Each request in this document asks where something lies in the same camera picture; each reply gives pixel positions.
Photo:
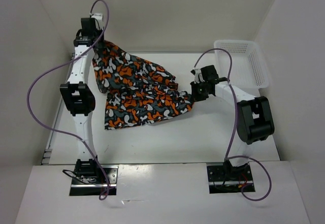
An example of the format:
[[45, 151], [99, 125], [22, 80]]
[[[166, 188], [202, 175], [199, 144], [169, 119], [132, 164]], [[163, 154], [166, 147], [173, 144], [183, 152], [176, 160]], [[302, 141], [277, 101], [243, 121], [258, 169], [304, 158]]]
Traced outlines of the orange camouflage shorts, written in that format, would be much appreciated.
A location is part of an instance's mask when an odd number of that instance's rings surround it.
[[94, 48], [92, 65], [105, 94], [106, 130], [143, 126], [189, 112], [190, 93], [179, 91], [176, 77], [164, 67], [127, 53], [112, 42]]

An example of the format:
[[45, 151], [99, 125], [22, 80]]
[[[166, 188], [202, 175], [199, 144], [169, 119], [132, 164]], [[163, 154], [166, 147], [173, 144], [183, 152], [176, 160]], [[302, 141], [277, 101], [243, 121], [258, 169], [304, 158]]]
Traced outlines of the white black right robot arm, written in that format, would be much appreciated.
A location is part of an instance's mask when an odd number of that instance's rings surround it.
[[235, 109], [235, 125], [222, 168], [224, 177], [234, 180], [247, 166], [247, 163], [231, 162], [233, 158], [230, 151], [235, 136], [238, 136], [241, 142], [236, 155], [247, 160], [252, 155], [253, 144], [266, 140], [275, 131], [269, 101], [264, 96], [256, 97], [231, 85], [229, 78], [219, 77], [213, 65], [193, 69], [191, 73], [194, 75], [194, 81], [190, 83], [194, 102], [204, 101], [213, 95]]

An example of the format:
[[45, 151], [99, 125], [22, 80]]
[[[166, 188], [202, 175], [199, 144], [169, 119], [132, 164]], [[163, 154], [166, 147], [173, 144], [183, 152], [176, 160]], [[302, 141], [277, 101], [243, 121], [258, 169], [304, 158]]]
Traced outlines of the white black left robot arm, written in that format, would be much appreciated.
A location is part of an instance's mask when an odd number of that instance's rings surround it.
[[93, 44], [103, 29], [102, 16], [81, 18], [81, 29], [74, 39], [75, 58], [67, 82], [60, 85], [66, 109], [75, 123], [78, 157], [72, 177], [83, 184], [93, 184], [102, 178], [95, 159], [91, 119], [95, 109], [95, 97], [87, 85], [90, 65], [94, 57]]

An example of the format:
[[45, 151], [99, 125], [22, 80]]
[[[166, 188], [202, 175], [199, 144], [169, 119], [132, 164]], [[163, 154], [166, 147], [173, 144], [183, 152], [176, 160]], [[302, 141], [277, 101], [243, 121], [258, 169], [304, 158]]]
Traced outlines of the white perforated plastic basket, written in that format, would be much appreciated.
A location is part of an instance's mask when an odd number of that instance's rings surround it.
[[266, 59], [260, 46], [253, 41], [217, 40], [214, 42], [216, 68], [220, 76], [230, 72], [230, 81], [241, 89], [269, 86]]

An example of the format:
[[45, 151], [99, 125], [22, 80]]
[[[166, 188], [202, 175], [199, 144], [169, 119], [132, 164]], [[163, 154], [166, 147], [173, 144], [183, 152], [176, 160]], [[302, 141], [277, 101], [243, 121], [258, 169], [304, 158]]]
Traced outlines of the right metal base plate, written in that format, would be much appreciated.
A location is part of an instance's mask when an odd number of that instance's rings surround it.
[[232, 194], [255, 192], [252, 172], [249, 164], [236, 167], [226, 173], [222, 163], [207, 164], [209, 194]]

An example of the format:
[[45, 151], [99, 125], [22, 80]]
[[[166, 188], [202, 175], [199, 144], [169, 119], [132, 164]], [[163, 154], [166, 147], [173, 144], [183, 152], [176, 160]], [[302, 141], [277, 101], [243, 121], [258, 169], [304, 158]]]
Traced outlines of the metal base plate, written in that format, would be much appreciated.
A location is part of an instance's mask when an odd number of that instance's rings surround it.
[[232, 194], [255, 192], [252, 172], [249, 164], [236, 167], [226, 173], [222, 163], [207, 164], [209, 194]]
[[[104, 165], [103, 166], [107, 177], [109, 179], [109, 196], [115, 196], [117, 193], [117, 179], [118, 169], [117, 165]], [[102, 172], [99, 171], [99, 176], [85, 177], [81, 175], [77, 177], [76, 170], [64, 170], [66, 174], [72, 177], [69, 196], [99, 196], [107, 187], [105, 177]]]

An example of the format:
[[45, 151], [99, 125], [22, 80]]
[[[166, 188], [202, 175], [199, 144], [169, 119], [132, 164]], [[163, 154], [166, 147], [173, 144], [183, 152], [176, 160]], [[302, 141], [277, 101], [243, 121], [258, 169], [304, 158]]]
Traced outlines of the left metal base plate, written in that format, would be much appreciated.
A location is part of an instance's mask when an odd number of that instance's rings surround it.
[[[109, 196], [115, 196], [117, 193], [117, 179], [118, 169], [117, 165], [104, 165], [103, 166], [107, 177], [109, 179]], [[107, 187], [105, 177], [102, 172], [99, 171], [99, 176], [85, 177], [81, 175], [77, 177], [76, 170], [64, 170], [66, 174], [72, 177], [69, 196], [99, 196]]]

